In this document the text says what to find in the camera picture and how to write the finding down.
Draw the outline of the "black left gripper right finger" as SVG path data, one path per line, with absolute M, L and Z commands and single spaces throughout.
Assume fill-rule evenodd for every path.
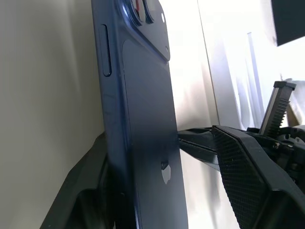
M 305 229 L 305 187 L 247 132 L 212 127 L 222 182 L 240 229 Z

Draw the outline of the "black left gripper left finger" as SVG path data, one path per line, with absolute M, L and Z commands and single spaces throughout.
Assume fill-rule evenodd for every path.
M 67 174 L 40 229 L 136 229 L 107 151 L 102 133 Z

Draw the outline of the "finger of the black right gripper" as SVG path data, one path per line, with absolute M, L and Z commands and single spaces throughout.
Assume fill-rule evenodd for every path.
M 197 147 L 215 149 L 211 127 L 181 130 L 178 132 L 178 137 Z
M 219 171 L 217 153 L 214 149 L 188 141 L 179 141 L 179 145 L 187 154 Z

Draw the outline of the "black rectangular object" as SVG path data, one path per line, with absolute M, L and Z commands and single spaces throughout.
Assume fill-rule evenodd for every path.
M 305 36 L 305 0 L 271 0 L 278 46 Z

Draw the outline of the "dark blue smartphone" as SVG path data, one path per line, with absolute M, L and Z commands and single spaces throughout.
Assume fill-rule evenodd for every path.
M 159 0 L 91 0 L 116 229 L 188 229 Z

